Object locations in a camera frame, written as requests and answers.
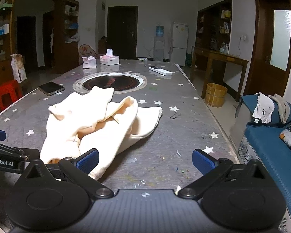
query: sofa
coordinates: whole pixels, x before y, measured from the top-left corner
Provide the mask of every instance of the sofa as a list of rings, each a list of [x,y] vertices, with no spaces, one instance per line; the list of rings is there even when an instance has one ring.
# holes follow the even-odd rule
[[[291,104],[286,124],[280,122],[276,103],[272,122],[256,124],[252,114],[257,106],[257,99],[256,95],[241,97],[236,111],[236,122],[231,128],[230,140],[241,163],[247,164],[249,160],[256,158],[269,171],[287,203],[287,211],[279,229],[281,232],[291,233],[291,150],[279,138],[280,133],[291,122]]]

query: dark door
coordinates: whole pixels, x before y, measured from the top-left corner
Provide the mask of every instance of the dark door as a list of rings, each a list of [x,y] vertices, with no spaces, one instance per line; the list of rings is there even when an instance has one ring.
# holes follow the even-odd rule
[[[43,54],[44,64],[47,68],[53,67],[54,49],[51,50],[51,34],[54,28],[54,11],[50,11],[43,14]]]
[[[138,6],[108,7],[107,42],[120,59],[136,59]]]
[[[17,17],[17,49],[24,56],[26,74],[37,71],[36,17]]]
[[[291,0],[256,0],[255,43],[245,94],[283,96],[291,68]]]

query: frosted glass panel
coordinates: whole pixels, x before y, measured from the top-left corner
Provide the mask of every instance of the frosted glass panel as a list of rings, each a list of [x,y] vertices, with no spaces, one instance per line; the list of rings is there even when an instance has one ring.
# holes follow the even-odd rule
[[[291,11],[275,10],[271,65],[287,70],[291,38]]]

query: white remote control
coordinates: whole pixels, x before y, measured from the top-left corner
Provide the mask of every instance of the white remote control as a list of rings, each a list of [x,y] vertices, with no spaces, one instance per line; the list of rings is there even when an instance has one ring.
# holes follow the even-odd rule
[[[165,75],[165,76],[172,75],[172,72],[161,69],[161,68],[156,67],[156,66],[149,66],[149,69],[154,71],[154,72],[157,72],[159,74]]]

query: desk leg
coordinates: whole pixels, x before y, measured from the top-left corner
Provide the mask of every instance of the desk leg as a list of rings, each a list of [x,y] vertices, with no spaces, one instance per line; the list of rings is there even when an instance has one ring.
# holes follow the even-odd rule
[[[190,72],[190,81],[193,82],[195,78],[195,61],[196,61],[196,54],[193,52],[193,60],[191,65],[191,72]]]
[[[246,75],[246,70],[247,70],[247,66],[243,66],[241,69],[241,79],[239,81],[238,91],[237,91],[237,95],[235,99],[235,101],[237,102],[239,102],[239,98],[241,97],[241,89],[242,89],[242,86],[244,85],[244,76]]]
[[[202,95],[201,95],[203,99],[206,96],[206,89],[207,89],[207,84],[208,84],[208,80],[209,80],[209,77],[210,77],[211,66],[212,66],[212,58],[208,58],[207,70],[206,70],[206,75],[205,75],[205,79],[204,79],[203,92],[202,92]]]

